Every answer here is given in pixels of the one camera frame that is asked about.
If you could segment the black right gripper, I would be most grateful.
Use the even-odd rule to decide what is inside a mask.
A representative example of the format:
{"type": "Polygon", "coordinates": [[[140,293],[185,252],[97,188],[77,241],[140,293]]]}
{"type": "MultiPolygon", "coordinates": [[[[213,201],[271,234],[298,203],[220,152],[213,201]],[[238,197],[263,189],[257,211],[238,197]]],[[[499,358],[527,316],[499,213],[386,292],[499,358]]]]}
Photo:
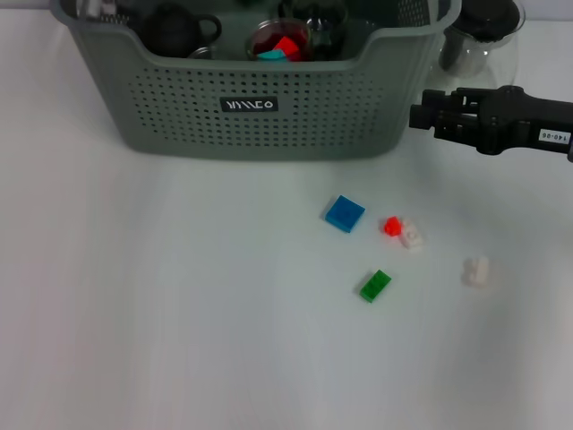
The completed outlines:
{"type": "Polygon", "coordinates": [[[422,105],[410,108],[409,127],[433,129],[436,139],[485,155],[514,148],[572,154],[572,104],[535,98],[517,86],[486,96],[482,89],[424,90],[422,105]]]}

